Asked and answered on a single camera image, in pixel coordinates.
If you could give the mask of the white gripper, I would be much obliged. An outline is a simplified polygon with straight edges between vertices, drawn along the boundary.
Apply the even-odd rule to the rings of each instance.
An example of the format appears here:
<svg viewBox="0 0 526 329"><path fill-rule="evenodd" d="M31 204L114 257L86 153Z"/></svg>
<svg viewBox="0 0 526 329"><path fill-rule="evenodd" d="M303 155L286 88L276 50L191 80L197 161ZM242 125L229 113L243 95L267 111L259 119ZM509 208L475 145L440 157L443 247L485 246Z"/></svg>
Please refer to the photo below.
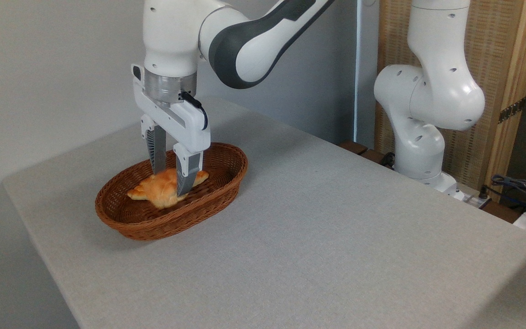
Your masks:
<svg viewBox="0 0 526 329"><path fill-rule="evenodd" d="M177 144L177 195L188 194L203 167L203 151L210 146L210 127L199 106L182 98L195 96L197 74L185 77L156 75L142 65L131 66L134 99L141 116L142 137L146 141L154 174L166 169L167 133Z"/></svg>

